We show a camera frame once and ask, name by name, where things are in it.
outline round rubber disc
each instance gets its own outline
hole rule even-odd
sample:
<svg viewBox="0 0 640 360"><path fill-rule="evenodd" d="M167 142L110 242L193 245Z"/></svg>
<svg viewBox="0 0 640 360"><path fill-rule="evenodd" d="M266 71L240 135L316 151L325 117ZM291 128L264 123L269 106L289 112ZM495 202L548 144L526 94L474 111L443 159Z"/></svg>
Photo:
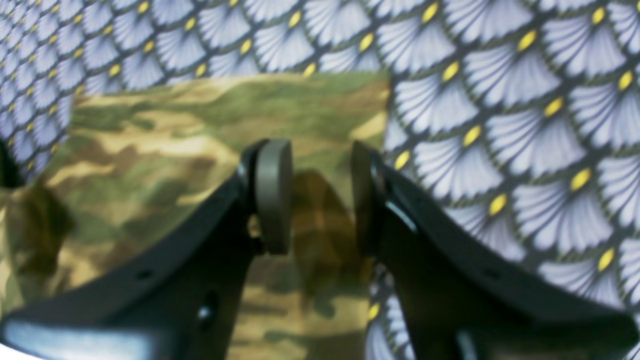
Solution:
<svg viewBox="0 0 640 360"><path fill-rule="evenodd" d="M286 254L291 242L293 156L291 142L270 140L256 161L255 202L268 253Z"/></svg>

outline fan pattern fabric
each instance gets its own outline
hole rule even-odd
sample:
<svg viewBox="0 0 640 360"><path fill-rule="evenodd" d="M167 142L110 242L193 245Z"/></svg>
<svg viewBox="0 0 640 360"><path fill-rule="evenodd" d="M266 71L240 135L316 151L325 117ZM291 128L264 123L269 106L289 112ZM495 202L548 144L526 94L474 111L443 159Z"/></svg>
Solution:
<svg viewBox="0 0 640 360"><path fill-rule="evenodd" d="M74 94L389 69L390 164L508 261L640 310L636 0L4 0L0 13L0 137L26 178L64 139ZM370 315L367 358L413 359L382 266Z"/></svg>

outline yellow dot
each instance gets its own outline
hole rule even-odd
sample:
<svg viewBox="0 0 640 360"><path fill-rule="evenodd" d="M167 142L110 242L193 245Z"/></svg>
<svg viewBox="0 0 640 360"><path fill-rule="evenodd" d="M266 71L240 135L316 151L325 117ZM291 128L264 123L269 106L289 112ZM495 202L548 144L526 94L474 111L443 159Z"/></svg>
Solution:
<svg viewBox="0 0 640 360"><path fill-rule="evenodd" d="M611 261L613 261L613 257L616 255L616 252L613 249L609 249L600 256L600 260L598 261L598 270L602 271L609 267Z"/></svg>
<svg viewBox="0 0 640 360"><path fill-rule="evenodd" d="M433 3L427 8L427 10L424 10L424 13L422 14L422 23L426 24L431 19L433 19L433 17L436 15L436 12L438 12L438 3Z"/></svg>
<svg viewBox="0 0 640 360"><path fill-rule="evenodd" d="M360 41L360 52L365 51L371 46L373 43L373 33L368 33L365 37Z"/></svg>
<svg viewBox="0 0 640 360"><path fill-rule="evenodd" d="M633 73L631 71L627 71L622 75L622 77L620 77L620 80L618 81L618 89L620 89L620 91L626 90L633 80Z"/></svg>
<svg viewBox="0 0 640 360"><path fill-rule="evenodd" d="M156 43L153 40L147 42L145 44L145 53L148 53L149 51L153 50L155 46L156 46Z"/></svg>
<svg viewBox="0 0 640 360"><path fill-rule="evenodd" d="M555 113L557 113L564 106L564 100L562 97L558 97L556 100L553 100L547 107L545 108L545 116L551 117Z"/></svg>
<svg viewBox="0 0 640 360"><path fill-rule="evenodd" d="M474 126L471 130L469 130L469 132L465 135L465 139L463 140L463 144L464 146L469 146L472 143L474 143L474 141L476 141L479 137L480 134L482 133L482 128L480 127L480 125L478 126Z"/></svg>
<svg viewBox="0 0 640 360"><path fill-rule="evenodd" d="M507 199L507 194L503 193L491 201L491 204L489 205L489 215L494 216L502 211L504 206L507 204Z"/></svg>
<svg viewBox="0 0 640 360"><path fill-rule="evenodd" d="M400 170L401 168L403 168L409 162L410 157L411 152L409 150L406 150L402 154L398 155L395 164L396 170Z"/></svg>
<svg viewBox="0 0 640 360"><path fill-rule="evenodd" d="M458 73L458 71L460 71L460 63L456 61L444 70L444 72L442 73L442 81L451 80L451 78L453 78Z"/></svg>
<svg viewBox="0 0 640 360"><path fill-rule="evenodd" d="M187 23L184 25L184 29L186 31L189 31L191 29L193 29L193 27L196 26L196 18L192 17L190 18Z"/></svg>
<svg viewBox="0 0 640 360"><path fill-rule="evenodd" d="M204 72L207 71L207 65L206 64L201 64L197 69L196 69L196 77L199 78L200 76L204 75Z"/></svg>
<svg viewBox="0 0 640 360"><path fill-rule="evenodd" d="M604 8L598 8L596 11L593 12L593 15L591 16L591 21L593 22L593 24L597 25L602 22L602 19L604 19L604 15L605 15Z"/></svg>
<svg viewBox="0 0 640 360"><path fill-rule="evenodd" d="M242 46L240 47L240 54L244 55L246 54L249 49L251 49L251 45L252 45L252 41L250 38L246 39L243 43Z"/></svg>
<svg viewBox="0 0 640 360"><path fill-rule="evenodd" d="M138 7L138 13L144 13L147 12L147 10L149 10L149 2L145 1L144 3L141 3L140 6Z"/></svg>
<svg viewBox="0 0 640 360"><path fill-rule="evenodd" d="M309 76L313 75L315 72L316 72L316 63L310 63L309 66L307 66L305 71L302 73L302 76L305 76L306 78L308 78Z"/></svg>
<svg viewBox="0 0 640 360"><path fill-rule="evenodd" d="M109 69L109 76L113 77L120 73L120 64L116 64Z"/></svg>
<svg viewBox="0 0 640 360"><path fill-rule="evenodd" d="M378 303L373 304L373 306L369 308L369 320L375 319L379 312L380 312L380 304Z"/></svg>
<svg viewBox="0 0 640 360"><path fill-rule="evenodd" d="M296 12L293 15L291 15L291 19L289 19L289 27L293 28L295 25L298 25L301 18L302 18L301 12Z"/></svg>
<svg viewBox="0 0 640 360"><path fill-rule="evenodd" d="M586 168L576 174L573 179L571 179L571 190L576 191L581 189L587 182L591 179L591 169Z"/></svg>
<svg viewBox="0 0 640 360"><path fill-rule="evenodd" d="M538 34L535 30L531 30L530 32L528 32L520 39L520 42L518 43L518 50L523 51L527 49L529 46L531 46L531 44L533 44L534 41L536 41L537 36Z"/></svg>

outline black plastic bracket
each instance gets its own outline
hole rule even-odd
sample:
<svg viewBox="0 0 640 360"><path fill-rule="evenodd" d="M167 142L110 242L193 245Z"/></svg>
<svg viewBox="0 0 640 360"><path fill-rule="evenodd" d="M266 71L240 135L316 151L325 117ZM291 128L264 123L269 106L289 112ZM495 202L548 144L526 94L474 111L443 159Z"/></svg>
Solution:
<svg viewBox="0 0 640 360"><path fill-rule="evenodd" d="M503 260L374 149L351 160L358 242L394 274L417 359L621 359L637 343L630 315Z"/></svg>
<svg viewBox="0 0 640 360"><path fill-rule="evenodd" d="M246 225L259 211L255 169L269 144L248 148L237 172L146 253L9 314L0 343L45 360L223 359L246 272L264 253ZM290 151L282 142L279 149ZM418 359L621 359L637 343L630 315L504 261L374 149L357 142L351 159L358 244L394 274ZM285 183L278 189L288 201Z"/></svg>

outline multicam fabric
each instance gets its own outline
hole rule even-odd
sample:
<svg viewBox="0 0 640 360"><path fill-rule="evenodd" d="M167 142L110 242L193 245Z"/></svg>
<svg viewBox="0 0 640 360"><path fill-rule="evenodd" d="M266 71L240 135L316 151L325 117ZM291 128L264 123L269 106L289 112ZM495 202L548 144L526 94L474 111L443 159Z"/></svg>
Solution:
<svg viewBox="0 0 640 360"><path fill-rule="evenodd" d="M44 172L0 193L2 313L144 251L233 173L245 147L286 137L293 256L252 265L228 358L362 358L371 264L356 250L349 151L354 140L381 146L388 84L384 74L281 74L78 98Z"/></svg>
<svg viewBox="0 0 640 360"><path fill-rule="evenodd" d="M593 301L640 311L636 0L0 6L0 135L28 177L63 138L75 93L389 69L390 164L507 260ZM371 340L368 355L411 359L392 277L379 270L369 337L381 342Z"/></svg>

